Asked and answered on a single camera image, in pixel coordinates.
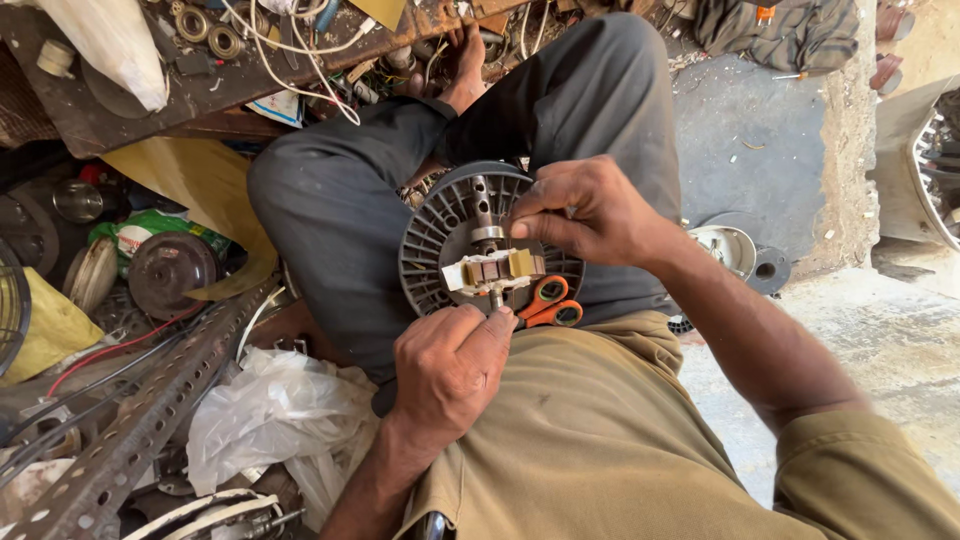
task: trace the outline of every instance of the left hand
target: left hand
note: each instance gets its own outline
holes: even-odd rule
[[[406,434],[412,458],[432,461],[473,425],[499,387],[515,326],[508,307],[490,318],[445,307],[396,340],[396,404],[384,422]]]

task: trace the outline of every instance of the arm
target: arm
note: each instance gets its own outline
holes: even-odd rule
[[[570,207],[572,219],[551,211]],[[515,238],[544,240],[587,262],[638,266],[660,279],[774,433],[815,412],[869,410],[820,342],[659,216],[613,159],[543,167],[511,220]]]
[[[396,341],[394,409],[330,512],[320,539],[391,538],[417,479],[496,394],[516,318],[474,306],[423,317]]]

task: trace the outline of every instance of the dirt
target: dirt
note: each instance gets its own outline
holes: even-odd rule
[[[879,241],[876,188],[864,176],[876,163],[876,92],[869,84],[876,71],[876,1],[856,3],[861,14],[860,49],[824,80],[826,109],[820,137],[826,148],[822,178],[826,203],[813,227],[813,251],[794,266],[794,281],[851,266],[869,267],[870,250]]]

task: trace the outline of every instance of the orange scissors handle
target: orange scissors handle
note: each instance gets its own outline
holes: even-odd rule
[[[532,317],[536,313],[540,313],[544,309],[558,303],[566,296],[569,290],[570,288],[562,276],[547,276],[541,278],[534,287],[534,299],[530,302],[530,306],[525,307],[516,316],[521,319]]]
[[[555,327],[572,327],[580,322],[584,316],[584,309],[576,300],[564,300],[540,313],[535,313],[524,319],[526,328],[536,325],[553,325]]]

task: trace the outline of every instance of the clear plastic bag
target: clear plastic bag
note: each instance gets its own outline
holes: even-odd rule
[[[97,71],[146,110],[167,104],[154,38],[136,0],[36,0]]]
[[[198,496],[242,469],[283,461],[316,531],[360,464],[379,419],[359,368],[287,351],[247,348],[243,372],[204,398],[186,445]]]

